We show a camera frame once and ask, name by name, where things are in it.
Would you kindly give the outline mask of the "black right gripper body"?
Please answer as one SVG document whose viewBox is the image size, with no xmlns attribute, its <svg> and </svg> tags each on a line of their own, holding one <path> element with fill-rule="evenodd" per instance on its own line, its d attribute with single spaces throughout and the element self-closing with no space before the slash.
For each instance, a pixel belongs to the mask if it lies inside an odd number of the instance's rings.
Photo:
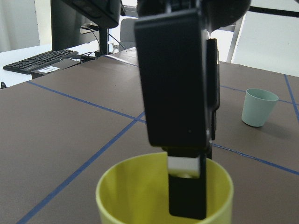
<svg viewBox="0 0 299 224">
<path fill-rule="evenodd" d="M 208 32 L 213 32 L 243 17 L 250 4 L 250 0 L 139 0 L 137 13 L 143 20 L 182 15 L 198 21 Z"/>
</svg>

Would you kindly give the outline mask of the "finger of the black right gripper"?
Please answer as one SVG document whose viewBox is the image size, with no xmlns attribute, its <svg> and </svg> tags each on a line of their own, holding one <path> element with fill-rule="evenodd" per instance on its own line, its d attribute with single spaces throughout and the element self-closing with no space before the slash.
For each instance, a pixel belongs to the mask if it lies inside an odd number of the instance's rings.
<svg viewBox="0 0 299 224">
<path fill-rule="evenodd" d="M 149 142 L 167 152 L 169 213 L 204 219 L 206 66 L 203 26 L 190 17 L 135 23 Z"/>
<path fill-rule="evenodd" d="M 214 140 L 216 136 L 216 111 L 220 106 L 219 54 L 216 39 L 208 39 L 206 45 L 206 99 L 206 127 L 208 129 L 209 139 L 209 147 L 206 150 L 206 156 L 212 159 L 211 141 Z"/>
</svg>

